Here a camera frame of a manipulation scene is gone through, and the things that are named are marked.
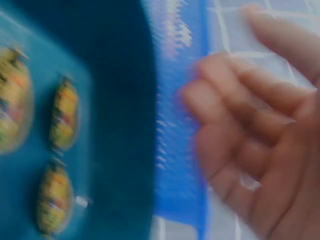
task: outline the hand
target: hand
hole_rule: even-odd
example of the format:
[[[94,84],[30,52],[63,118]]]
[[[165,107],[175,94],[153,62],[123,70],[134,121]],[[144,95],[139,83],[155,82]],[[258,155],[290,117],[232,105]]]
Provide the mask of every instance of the hand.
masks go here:
[[[320,38],[245,11],[257,39],[320,86]],[[183,89],[201,123],[200,165],[216,194],[261,239],[320,239],[320,95],[225,54],[197,65]],[[239,181],[240,171],[260,183]]]

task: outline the teal plastic tray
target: teal plastic tray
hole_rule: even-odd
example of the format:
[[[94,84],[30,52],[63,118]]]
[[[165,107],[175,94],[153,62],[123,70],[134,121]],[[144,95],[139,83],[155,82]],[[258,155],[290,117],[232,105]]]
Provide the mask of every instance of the teal plastic tray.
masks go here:
[[[0,45],[19,45],[35,114],[15,152],[0,156],[3,240],[43,237],[40,181],[53,155],[49,126],[61,74],[76,80],[81,124],[63,156],[75,199],[56,239],[148,239],[154,203],[156,80],[152,41],[137,0],[3,0]]]

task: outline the blue plastic basket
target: blue plastic basket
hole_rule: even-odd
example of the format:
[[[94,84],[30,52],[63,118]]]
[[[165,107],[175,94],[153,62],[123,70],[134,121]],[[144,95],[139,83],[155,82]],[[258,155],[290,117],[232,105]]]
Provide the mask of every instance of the blue plastic basket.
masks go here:
[[[205,238],[207,186],[193,152],[197,125],[179,103],[190,67],[208,54],[204,0],[144,0],[155,46],[155,214],[193,226]]]

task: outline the egg-shaped decoration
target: egg-shaped decoration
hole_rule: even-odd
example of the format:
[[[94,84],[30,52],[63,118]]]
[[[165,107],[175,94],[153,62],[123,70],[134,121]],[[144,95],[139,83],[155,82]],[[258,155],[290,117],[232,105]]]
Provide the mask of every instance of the egg-shaped decoration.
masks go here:
[[[23,57],[17,49],[0,52],[0,154],[24,141],[33,119],[33,89]]]
[[[73,80],[63,76],[56,92],[50,140],[53,148],[66,151],[75,142],[79,126],[79,97]]]
[[[55,160],[48,166],[40,186],[37,224],[46,236],[54,236],[67,226],[73,210],[74,194],[65,166]]]

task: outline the colorful oval object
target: colorful oval object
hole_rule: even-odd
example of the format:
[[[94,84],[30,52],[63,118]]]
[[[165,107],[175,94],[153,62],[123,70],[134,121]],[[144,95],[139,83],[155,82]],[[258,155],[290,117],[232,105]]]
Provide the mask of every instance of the colorful oval object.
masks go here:
[[[40,187],[37,224],[42,233],[52,236],[68,224],[73,209],[73,189],[62,162],[52,162]]]
[[[62,77],[54,99],[50,139],[55,148],[67,150],[77,138],[79,97],[72,81]]]
[[[0,55],[0,153],[20,145],[30,129],[34,99],[30,75],[17,49]]]

